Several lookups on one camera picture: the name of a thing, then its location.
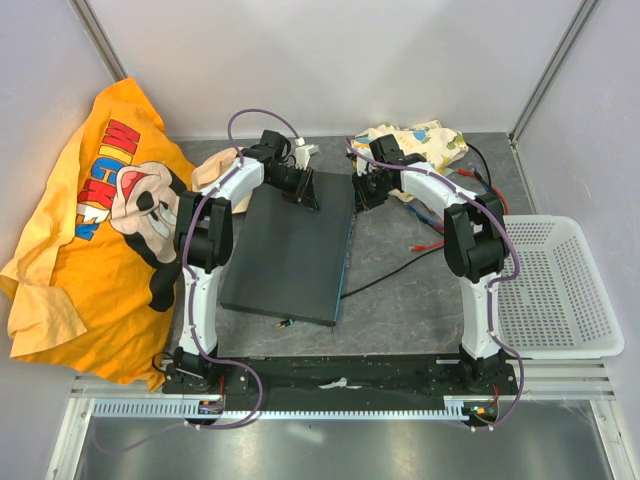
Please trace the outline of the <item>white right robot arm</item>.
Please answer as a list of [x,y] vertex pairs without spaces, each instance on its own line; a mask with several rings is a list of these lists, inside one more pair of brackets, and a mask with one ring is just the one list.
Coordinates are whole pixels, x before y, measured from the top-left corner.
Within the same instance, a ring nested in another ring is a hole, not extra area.
[[357,158],[352,175],[358,211],[383,204],[392,190],[408,193],[442,220],[443,250],[451,272],[460,278],[464,330],[462,350],[472,358],[458,368],[467,392],[483,392],[494,381],[485,360],[498,353],[497,299],[489,294],[509,256],[504,239],[504,209],[492,192],[478,195],[440,174],[421,155],[406,154],[392,134],[369,142],[370,155],[352,147]]

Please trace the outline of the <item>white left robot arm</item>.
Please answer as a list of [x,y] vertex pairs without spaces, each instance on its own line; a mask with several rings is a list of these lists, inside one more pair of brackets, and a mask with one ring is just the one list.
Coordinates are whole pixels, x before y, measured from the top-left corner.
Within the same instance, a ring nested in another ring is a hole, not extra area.
[[294,141],[288,164],[288,140],[266,130],[260,141],[240,150],[229,168],[201,189],[180,195],[174,235],[185,285],[184,321],[179,352],[205,359],[218,345],[217,289],[233,250],[233,210],[253,190],[266,184],[285,201],[317,212],[310,159],[319,148],[302,138]]

